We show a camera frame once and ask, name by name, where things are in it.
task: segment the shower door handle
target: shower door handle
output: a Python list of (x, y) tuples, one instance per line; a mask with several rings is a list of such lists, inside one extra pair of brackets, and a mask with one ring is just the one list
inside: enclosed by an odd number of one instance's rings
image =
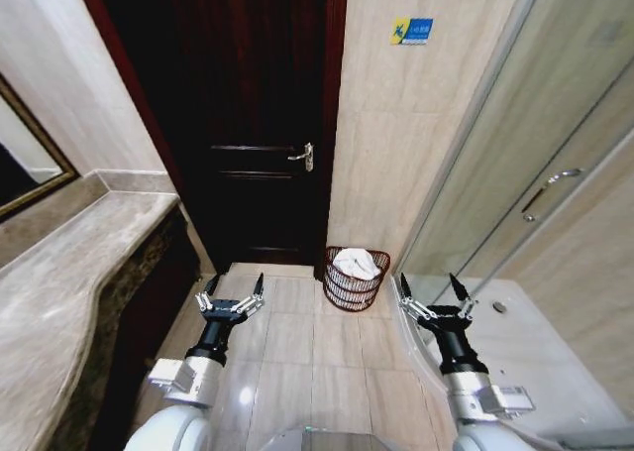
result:
[(562, 170), (559, 173), (555, 173), (554, 175), (550, 176), (548, 180), (546, 180), (546, 183), (544, 183), (542, 187), (539, 190), (537, 190), (537, 193), (535, 193), (533, 197), (530, 200), (528, 200), (528, 203), (524, 205), (524, 208), (522, 208), (521, 213), (524, 214), (524, 216), (522, 216), (522, 218), (524, 218), (524, 221), (527, 221), (528, 223), (532, 223), (533, 221), (537, 220), (537, 216), (529, 213), (527, 210), (531, 206), (533, 206), (533, 204), (535, 204), (537, 199), (544, 194), (544, 192), (549, 188), (549, 186), (551, 186), (553, 183), (557, 183), (562, 178), (575, 177), (575, 176), (581, 175), (582, 173), (583, 173), (582, 169), (569, 169), (569, 170)]

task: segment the beige wall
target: beige wall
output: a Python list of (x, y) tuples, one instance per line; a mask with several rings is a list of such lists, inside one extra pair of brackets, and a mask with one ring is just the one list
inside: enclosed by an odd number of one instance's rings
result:
[[(515, 0), (348, 0), (328, 243), (395, 261)], [(434, 19), (391, 46), (397, 17)]]
[(0, 0), (0, 72), (82, 173), (164, 170), (82, 0)]
[(634, 418), (634, 131), (504, 274)]

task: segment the shower enclosure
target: shower enclosure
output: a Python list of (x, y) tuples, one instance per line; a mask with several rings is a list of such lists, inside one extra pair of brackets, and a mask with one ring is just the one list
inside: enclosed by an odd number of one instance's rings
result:
[[(503, 268), (529, 239), (548, 243), (572, 195), (634, 151), (634, 0), (518, 4), (396, 272), (426, 304), (455, 301), (449, 272), (475, 294), (472, 345), (495, 382), (535, 400), (520, 426), (571, 447), (617, 434), (634, 446), (634, 401), (611, 395), (558, 333), (566, 314), (547, 318)], [(416, 333), (437, 356), (433, 336)]]

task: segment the white towel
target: white towel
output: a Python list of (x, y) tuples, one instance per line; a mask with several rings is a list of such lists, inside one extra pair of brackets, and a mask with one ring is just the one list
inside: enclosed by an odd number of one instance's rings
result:
[(342, 273), (359, 280), (373, 280), (380, 274), (372, 255), (361, 248), (346, 248), (337, 253), (333, 264)]

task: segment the mirror frame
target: mirror frame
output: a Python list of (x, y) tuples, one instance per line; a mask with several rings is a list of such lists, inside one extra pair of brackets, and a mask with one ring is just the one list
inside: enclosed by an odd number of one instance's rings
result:
[(11, 87), (11, 84), (0, 73), (0, 96), (9, 104), (9, 107), (20, 118), (24, 125), (29, 129), (31, 134), (40, 142), (42, 147), (49, 153), (53, 160), (61, 169), (61, 174), (51, 178), (50, 180), (38, 185), (36, 188), (24, 193), (23, 195), (11, 200), (4, 205), (0, 205), (0, 223), (7, 218), (15, 215), (24, 208), (32, 205), (45, 196), (53, 193), (57, 189), (66, 185), (70, 181), (79, 177), (75, 167), (70, 163), (68, 158), (61, 152), (55, 144), (46, 129), (40, 124), (38, 119), (33, 115), (31, 110), (22, 101), (20, 96)]

